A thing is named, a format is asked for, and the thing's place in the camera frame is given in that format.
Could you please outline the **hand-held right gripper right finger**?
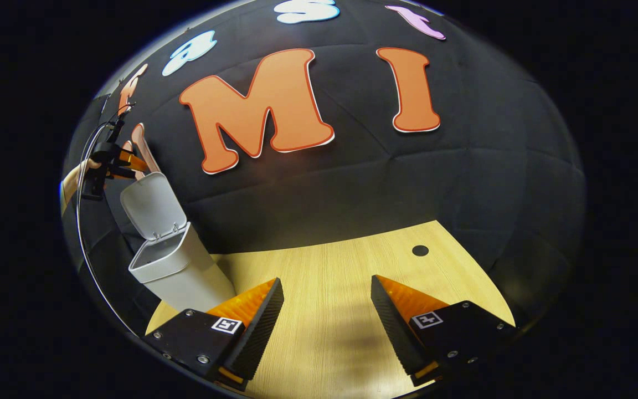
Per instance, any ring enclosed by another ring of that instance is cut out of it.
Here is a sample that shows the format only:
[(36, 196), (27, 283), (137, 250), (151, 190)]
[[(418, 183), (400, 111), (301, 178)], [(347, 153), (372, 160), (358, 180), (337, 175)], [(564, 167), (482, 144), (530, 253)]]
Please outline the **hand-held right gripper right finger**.
[(446, 383), (474, 372), (519, 333), (473, 301), (450, 305), (380, 275), (372, 276), (371, 300), (414, 386)]

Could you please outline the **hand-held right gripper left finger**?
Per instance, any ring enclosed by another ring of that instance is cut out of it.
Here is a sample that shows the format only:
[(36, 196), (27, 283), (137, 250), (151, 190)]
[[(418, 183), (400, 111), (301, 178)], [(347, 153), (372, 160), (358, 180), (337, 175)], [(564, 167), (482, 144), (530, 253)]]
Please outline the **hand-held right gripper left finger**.
[(208, 311), (180, 311), (145, 335), (155, 351), (208, 383), (245, 391), (284, 304), (274, 278)]

